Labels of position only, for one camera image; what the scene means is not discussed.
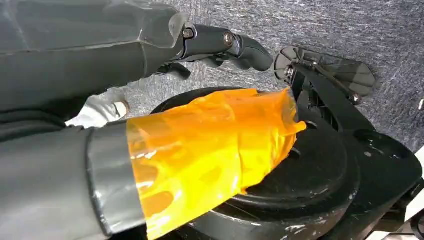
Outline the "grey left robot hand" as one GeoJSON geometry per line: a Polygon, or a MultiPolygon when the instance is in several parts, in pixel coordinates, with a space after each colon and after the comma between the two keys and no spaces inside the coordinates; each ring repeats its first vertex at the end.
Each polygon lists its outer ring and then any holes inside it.
{"type": "Polygon", "coordinates": [[[257,41],[144,0],[0,3],[0,237],[158,239],[259,184],[297,133],[289,89],[221,90],[164,112],[66,126],[87,98],[184,62],[266,71],[257,41]]]}

